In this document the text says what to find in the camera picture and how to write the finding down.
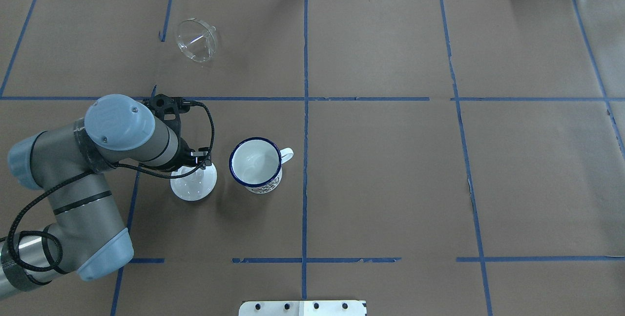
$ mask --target blue cap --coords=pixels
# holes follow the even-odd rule
[[[128,229],[125,228],[96,251],[76,273],[82,280],[89,282],[117,271],[130,262],[133,256],[134,249]]]
[[[154,116],[145,105],[120,94],[99,98],[84,117],[89,138],[114,151],[140,147],[154,134],[155,127]]]
[[[9,150],[7,156],[7,162],[9,163],[9,170],[14,177],[18,179],[18,182],[28,189],[39,190],[42,189],[33,178],[33,172],[31,171],[31,152],[37,138],[44,132],[33,135],[30,138],[26,138],[21,142],[13,145]]]

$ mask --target white metal plate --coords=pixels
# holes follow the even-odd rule
[[[367,316],[367,302],[362,300],[244,302],[239,308],[239,316]]]

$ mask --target blue rim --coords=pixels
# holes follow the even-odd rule
[[[273,174],[273,176],[271,176],[270,179],[260,184],[250,184],[250,183],[243,182],[243,180],[240,180],[239,177],[237,177],[236,174],[234,174],[234,169],[232,169],[232,158],[234,157],[234,153],[237,151],[237,149],[239,149],[241,145],[249,142],[250,140],[263,140],[263,142],[268,142],[269,144],[271,144],[272,147],[274,147],[275,152],[277,153],[278,161],[277,161],[277,169],[275,170],[275,173]],[[271,182],[277,177],[277,174],[280,173],[280,169],[282,169],[282,156],[280,154],[280,149],[277,148],[277,145],[274,144],[274,142],[272,142],[271,140],[267,138],[263,138],[261,136],[254,136],[252,138],[247,138],[243,140],[242,142],[239,143],[239,145],[237,145],[234,148],[234,150],[230,154],[230,160],[228,160],[228,167],[230,167],[230,174],[232,174],[232,177],[234,178],[234,180],[239,182],[239,184],[244,185],[245,187],[248,187],[248,188],[258,188],[258,187],[262,187],[263,185],[267,185],[268,182]]]

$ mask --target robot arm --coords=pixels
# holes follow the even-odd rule
[[[56,223],[42,231],[62,244],[58,266],[44,272],[24,269],[10,256],[8,242],[0,243],[0,300],[72,271],[85,281],[94,280],[131,260],[130,236],[103,172],[120,167],[118,161],[125,158],[159,171],[209,162],[209,147],[194,152],[180,137],[179,113],[195,104],[165,95],[144,103],[124,95],[107,95],[89,108],[85,118],[13,146],[9,151],[11,173],[29,189],[50,190],[68,178],[90,174],[48,197]],[[165,120],[165,114],[176,118]],[[56,245],[42,236],[14,238],[14,246],[19,258],[34,266],[53,265],[59,258]]]

